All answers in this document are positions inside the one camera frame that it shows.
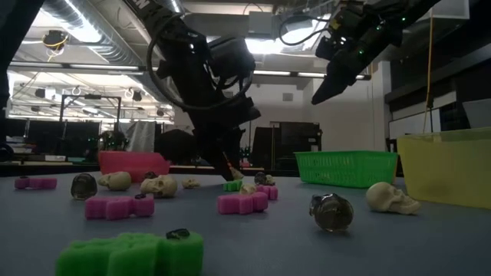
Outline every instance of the yellow container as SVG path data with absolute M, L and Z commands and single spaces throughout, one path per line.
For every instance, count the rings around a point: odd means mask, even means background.
M 491 127 L 397 139 L 409 196 L 491 209 Z

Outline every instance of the toy skull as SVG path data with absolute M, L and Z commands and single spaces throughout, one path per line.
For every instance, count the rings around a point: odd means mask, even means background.
M 199 182 L 196 179 L 184 179 L 182 184 L 184 189 L 194 189 L 199 187 Z
M 113 172 L 103 175 L 97 182 L 111 191 L 126 191 L 131 186 L 131 176 L 128 172 Z
M 241 195 L 251 195 L 255 193 L 256 188 L 253 184 L 243 184 L 240 186 L 239 194 Z
M 275 180 L 275 178 L 273 178 L 273 177 L 272 177 L 272 176 L 270 176 L 270 175 L 267 175 L 267 176 L 266 176 L 266 185 L 267 185 L 267 186 L 274 186 L 274 185 L 276 185 L 276 180 Z
M 171 198 L 177 191 L 177 181 L 172 176 L 145 179 L 140 186 L 143 194 L 152 193 L 155 198 Z
M 377 212 L 415 214 L 421 204 L 389 183 L 380 182 L 370 187 L 366 194 L 368 206 Z

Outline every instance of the pink plastic bin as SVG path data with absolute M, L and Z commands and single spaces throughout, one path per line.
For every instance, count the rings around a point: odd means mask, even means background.
M 99 166 L 103 175 L 129 172 L 131 182 L 140 183 L 146 172 L 158 176 L 169 174 L 170 164 L 159 153 L 100 151 Z

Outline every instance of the green basket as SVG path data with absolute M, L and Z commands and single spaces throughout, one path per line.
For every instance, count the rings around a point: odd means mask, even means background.
M 377 182 L 392 183 L 397 153 L 350 151 L 295 153 L 303 182 L 370 188 Z

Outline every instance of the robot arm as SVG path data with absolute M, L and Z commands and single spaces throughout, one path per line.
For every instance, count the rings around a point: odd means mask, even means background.
M 124 2 L 153 38 L 147 53 L 152 81 L 169 101 L 189 114 L 201 156 L 226 180 L 233 180 L 230 167 L 239 167 L 239 125 L 261 116 L 245 96 L 255 61 L 244 38 L 220 38 L 208 44 L 206 36 L 188 28 L 179 14 L 154 0 Z M 151 64 L 154 46 L 166 58 L 160 62 L 158 76 Z M 212 76 L 219 78 L 218 83 Z M 182 102 L 166 91 L 161 82 L 165 77 L 172 77 Z M 226 99 L 222 91 L 237 83 L 240 92 Z
M 403 30 L 440 0 L 381 0 L 373 5 L 343 7 L 328 26 L 315 55 L 329 60 L 328 74 L 312 98 L 319 104 L 353 85 L 389 44 L 402 44 Z

